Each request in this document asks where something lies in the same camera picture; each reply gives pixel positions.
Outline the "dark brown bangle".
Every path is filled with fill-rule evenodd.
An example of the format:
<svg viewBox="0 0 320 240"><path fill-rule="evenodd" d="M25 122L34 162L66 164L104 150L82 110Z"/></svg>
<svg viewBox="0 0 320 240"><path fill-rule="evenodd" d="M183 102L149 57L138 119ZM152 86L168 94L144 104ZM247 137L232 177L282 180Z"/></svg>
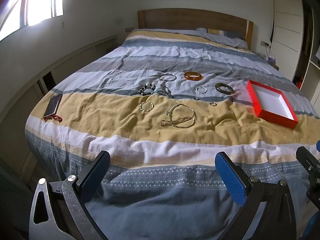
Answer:
<svg viewBox="0 0 320 240"><path fill-rule="evenodd" d="M234 93L234 89L230 85L221 82L215 84L215 89L226 95L232 95Z"/></svg>

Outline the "amber bangle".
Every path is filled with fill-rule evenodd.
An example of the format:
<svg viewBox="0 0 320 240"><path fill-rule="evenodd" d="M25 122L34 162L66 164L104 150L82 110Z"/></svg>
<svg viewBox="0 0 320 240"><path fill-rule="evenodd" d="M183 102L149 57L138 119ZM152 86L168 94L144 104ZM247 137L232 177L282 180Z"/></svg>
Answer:
<svg viewBox="0 0 320 240"><path fill-rule="evenodd" d="M203 79L203 76L198 72L185 72L184 78L191 81L200 81Z"/></svg>

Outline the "thin silver bangle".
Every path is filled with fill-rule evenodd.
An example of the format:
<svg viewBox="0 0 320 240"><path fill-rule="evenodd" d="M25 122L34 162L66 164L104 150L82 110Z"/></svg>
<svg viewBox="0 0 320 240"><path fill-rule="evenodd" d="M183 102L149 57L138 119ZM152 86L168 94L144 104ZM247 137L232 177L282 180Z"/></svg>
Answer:
<svg viewBox="0 0 320 240"><path fill-rule="evenodd" d="M164 74L160 76L159 79L165 82L172 82L172 81L175 81L177 77L174 74Z"/></svg>

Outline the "red jewelry box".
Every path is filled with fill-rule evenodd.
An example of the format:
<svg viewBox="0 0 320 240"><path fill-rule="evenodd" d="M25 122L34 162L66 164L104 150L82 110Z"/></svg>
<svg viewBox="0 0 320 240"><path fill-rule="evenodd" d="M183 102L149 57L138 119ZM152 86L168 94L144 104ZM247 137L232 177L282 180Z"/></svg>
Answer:
<svg viewBox="0 0 320 240"><path fill-rule="evenodd" d="M282 91L253 80L248 80L247 90L258 118L290 129L297 126L296 114Z"/></svg>

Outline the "wooden nightstand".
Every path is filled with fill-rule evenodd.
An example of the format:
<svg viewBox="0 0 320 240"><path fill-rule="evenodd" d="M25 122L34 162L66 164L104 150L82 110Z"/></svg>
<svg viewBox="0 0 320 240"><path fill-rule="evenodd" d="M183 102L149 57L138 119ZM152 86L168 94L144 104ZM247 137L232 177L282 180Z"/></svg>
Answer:
<svg viewBox="0 0 320 240"><path fill-rule="evenodd" d="M258 53L258 56L260 56L261 58L265 59L269 65L271 65L273 68L275 68L276 70L279 70L279 67L276 64L276 59L272 56L268 56L268 55L264 55L262 53Z"/></svg>

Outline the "white wardrobe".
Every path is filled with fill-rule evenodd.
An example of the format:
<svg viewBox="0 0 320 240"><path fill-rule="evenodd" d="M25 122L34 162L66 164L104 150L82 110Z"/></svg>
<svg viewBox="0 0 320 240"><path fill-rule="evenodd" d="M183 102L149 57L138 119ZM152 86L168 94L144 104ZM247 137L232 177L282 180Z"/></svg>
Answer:
<svg viewBox="0 0 320 240"><path fill-rule="evenodd" d="M319 17L306 0L273 0L271 55L319 111Z"/></svg>

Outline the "black smartphone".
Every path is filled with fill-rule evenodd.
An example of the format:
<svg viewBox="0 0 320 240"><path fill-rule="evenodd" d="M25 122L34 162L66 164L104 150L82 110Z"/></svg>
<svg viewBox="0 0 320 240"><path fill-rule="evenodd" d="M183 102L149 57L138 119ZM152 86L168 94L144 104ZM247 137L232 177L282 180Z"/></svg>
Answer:
<svg viewBox="0 0 320 240"><path fill-rule="evenodd" d="M62 94L57 94L50 98L48 106L44 112L44 119L48 119L57 114L57 109L62 99Z"/></svg>

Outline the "grey pillow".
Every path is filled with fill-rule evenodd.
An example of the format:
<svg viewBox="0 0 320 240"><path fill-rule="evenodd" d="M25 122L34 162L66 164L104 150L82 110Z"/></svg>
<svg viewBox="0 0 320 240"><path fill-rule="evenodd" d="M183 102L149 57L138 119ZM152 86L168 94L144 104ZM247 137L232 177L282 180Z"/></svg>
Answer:
<svg viewBox="0 0 320 240"><path fill-rule="evenodd" d="M216 30L209 28L196 29L204 38L219 44L224 44L234 48L249 49L247 42L243 35L232 31Z"/></svg>

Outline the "striped bed duvet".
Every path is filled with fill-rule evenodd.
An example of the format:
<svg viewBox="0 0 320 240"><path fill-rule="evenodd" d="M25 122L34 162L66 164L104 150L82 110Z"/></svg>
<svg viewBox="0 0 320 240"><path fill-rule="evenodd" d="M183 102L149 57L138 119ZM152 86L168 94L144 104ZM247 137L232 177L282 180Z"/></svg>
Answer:
<svg viewBox="0 0 320 240"><path fill-rule="evenodd" d="M225 152L263 182L286 180L303 226L309 182L296 150L319 156L319 115L310 101L248 49L138 31L61 81L31 111L25 135L49 176L78 174L105 150L111 165L86 207L107 238L217 239L239 209L214 166ZM185 72L203 79L186 80ZM177 79L161 81L164 74ZM258 118L248 80L282 91L297 126ZM218 82L234 93L218 92ZM57 114L44 119L57 94Z"/></svg>

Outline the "wooden headboard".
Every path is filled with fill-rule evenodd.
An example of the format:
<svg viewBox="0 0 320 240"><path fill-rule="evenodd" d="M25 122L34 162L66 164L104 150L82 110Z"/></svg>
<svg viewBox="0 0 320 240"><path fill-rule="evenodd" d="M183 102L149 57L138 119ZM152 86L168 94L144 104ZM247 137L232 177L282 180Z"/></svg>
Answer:
<svg viewBox="0 0 320 240"><path fill-rule="evenodd" d="M230 31L241 35L251 50L253 22L221 12L189 9L161 8L137 11L138 29L141 35L165 41L190 41L211 43L212 40L196 33L197 28Z"/></svg>

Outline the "window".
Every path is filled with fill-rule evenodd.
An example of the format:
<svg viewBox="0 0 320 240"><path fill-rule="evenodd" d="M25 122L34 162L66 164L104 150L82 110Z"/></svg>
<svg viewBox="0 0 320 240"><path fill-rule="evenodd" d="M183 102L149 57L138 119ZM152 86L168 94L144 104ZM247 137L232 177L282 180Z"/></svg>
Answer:
<svg viewBox="0 0 320 240"><path fill-rule="evenodd" d="M27 26L63 15L64 0L8 0L1 11L1 40Z"/></svg>

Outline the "low white wall cabinet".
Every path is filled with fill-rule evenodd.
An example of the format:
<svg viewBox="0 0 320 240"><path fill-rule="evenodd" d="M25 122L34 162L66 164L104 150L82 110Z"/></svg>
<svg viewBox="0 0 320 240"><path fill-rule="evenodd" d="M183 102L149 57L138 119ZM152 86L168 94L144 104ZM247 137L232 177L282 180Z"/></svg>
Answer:
<svg viewBox="0 0 320 240"><path fill-rule="evenodd" d="M1 166L18 181L29 184L37 165L24 135L33 107L66 77L114 50L117 38L111 35L58 59L20 89L1 112Z"/></svg>

